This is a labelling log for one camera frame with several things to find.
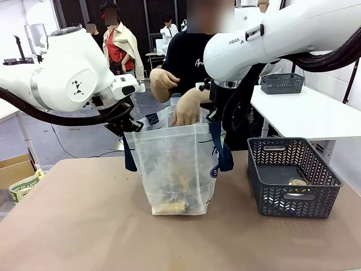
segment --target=gray plastic basket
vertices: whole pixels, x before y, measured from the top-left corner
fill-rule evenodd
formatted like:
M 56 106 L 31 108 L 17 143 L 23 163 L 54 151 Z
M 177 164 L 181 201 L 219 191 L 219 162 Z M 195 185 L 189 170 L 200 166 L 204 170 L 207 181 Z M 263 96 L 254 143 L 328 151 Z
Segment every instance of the gray plastic basket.
M 304 138 L 250 138 L 249 174 L 264 216 L 327 218 L 341 180 Z M 292 185 L 301 179 L 308 185 Z
M 266 94 L 301 93 L 305 78 L 296 73 L 262 76 L 261 89 Z

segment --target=floor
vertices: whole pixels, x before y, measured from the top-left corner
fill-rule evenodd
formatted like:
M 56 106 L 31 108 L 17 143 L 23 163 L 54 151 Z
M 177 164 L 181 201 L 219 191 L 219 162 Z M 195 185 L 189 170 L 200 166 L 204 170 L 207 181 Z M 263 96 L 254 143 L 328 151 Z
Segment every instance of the floor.
M 150 89 L 147 89 L 145 93 L 136 93 L 135 97 L 142 116 L 155 113 L 170 105 L 169 102 L 166 104 L 158 103 L 152 96 Z M 85 117 L 94 116 L 98 113 L 94 109 L 87 107 L 71 114 L 61 112 L 56 112 L 56 114 Z M 49 170 L 60 160 L 72 158 L 61 148 L 50 124 L 27 115 L 23 116 L 23 120 L 32 138 L 43 170 Z M 88 158 L 111 152 L 118 145 L 118 137 L 106 129 L 103 124 L 85 127 L 53 125 L 53 127 L 64 149 L 77 158 Z M 17 119 L 13 118 L 0 123 L 0 161 L 25 153 L 27 153 L 27 145 L 24 142 Z M 122 152 L 115 152 L 106 154 L 104 157 L 122 155 Z

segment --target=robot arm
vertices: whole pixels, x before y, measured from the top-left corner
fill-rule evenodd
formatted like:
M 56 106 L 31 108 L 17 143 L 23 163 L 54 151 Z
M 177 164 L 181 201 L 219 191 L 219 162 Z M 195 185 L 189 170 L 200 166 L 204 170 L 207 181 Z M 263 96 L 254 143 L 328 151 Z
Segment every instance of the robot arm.
M 144 84 L 132 75 L 114 76 L 85 29 L 56 31 L 49 36 L 48 44 L 41 64 L 0 66 L 0 98 L 16 103 L 15 106 L 36 118 L 59 125 L 118 124 L 119 136 L 121 130 L 141 128 L 129 115 L 133 107 L 129 96 Z M 94 122 L 89 118 L 61 119 L 35 109 L 73 112 L 87 102 L 100 112 Z
M 276 13 L 236 8 L 236 32 L 216 34 L 204 51 L 210 98 L 225 130 L 238 130 L 254 83 L 268 63 L 289 59 L 310 72 L 345 67 L 361 57 L 361 0 L 302 0 Z M 332 51 L 315 56 L 314 51 Z
M 282 56 L 339 48 L 360 27 L 360 0 L 302 0 L 279 12 L 236 8 L 237 31 L 217 34 L 204 51 L 217 82 L 242 80 L 250 67 Z

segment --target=red top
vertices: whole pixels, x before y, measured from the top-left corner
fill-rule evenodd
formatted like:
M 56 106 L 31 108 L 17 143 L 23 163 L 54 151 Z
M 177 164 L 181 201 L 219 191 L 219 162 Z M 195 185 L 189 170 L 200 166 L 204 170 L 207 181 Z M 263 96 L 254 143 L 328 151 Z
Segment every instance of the red top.
M 120 62 L 123 58 L 125 58 L 126 56 L 126 51 L 121 50 L 118 46 L 116 46 L 113 43 L 113 37 L 114 37 L 114 29 L 107 41 L 107 48 L 108 48 L 108 52 L 109 52 L 109 57 L 114 61 L 114 62 Z M 133 63 L 132 58 L 130 58 L 127 63 L 125 63 L 125 69 L 128 71 L 130 69 L 134 69 L 135 65 Z

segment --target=beige jacket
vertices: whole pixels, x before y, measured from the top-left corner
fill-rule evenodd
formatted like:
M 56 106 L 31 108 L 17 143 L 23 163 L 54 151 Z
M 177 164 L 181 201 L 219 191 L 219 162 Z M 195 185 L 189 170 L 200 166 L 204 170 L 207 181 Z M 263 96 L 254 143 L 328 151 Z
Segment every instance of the beige jacket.
M 108 27 L 108 30 L 104 34 L 103 51 L 105 57 L 107 58 L 108 65 L 109 53 L 107 48 L 107 41 L 113 31 L 113 28 L 113 26 Z M 139 81 L 144 80 L 144 67 L 138 52 L 137 38 L 135 38 L 132 32 L 127 29 L 127 27 L 125 27 L 122 22 L 120 22 L 120 25 L 114 30 L 113 42 L 117 47 L 126 51 L 131 56 L 131 58 L 135 60 L 135 76 Z

